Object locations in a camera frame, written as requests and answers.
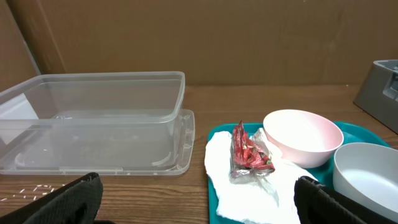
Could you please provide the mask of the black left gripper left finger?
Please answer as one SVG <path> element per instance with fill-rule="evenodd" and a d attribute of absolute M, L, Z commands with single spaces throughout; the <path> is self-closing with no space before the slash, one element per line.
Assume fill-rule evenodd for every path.
<path fill-rule="evenodd" d="M 103 196 L 99 174 L 91 172 L 1 217 L 1 224 L 114 224 L 97 220 Z"/>

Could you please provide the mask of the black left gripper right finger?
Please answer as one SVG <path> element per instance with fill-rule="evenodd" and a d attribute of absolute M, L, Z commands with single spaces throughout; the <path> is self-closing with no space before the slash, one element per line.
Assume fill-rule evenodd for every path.
<path fill-rule="evenodd" d="M 396 224 L 308 176 L 296 180 L 294 202 L 301 224 Z"/>

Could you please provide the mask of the grey plastic bowl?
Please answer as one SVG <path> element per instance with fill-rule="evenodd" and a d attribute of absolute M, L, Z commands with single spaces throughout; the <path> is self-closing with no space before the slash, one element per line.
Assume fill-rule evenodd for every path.
<path fill-rule="evenodd" d="M 397 150 L 354 142 L 334 154 L 333 187 L 366 208 L 397 221 Z"/>

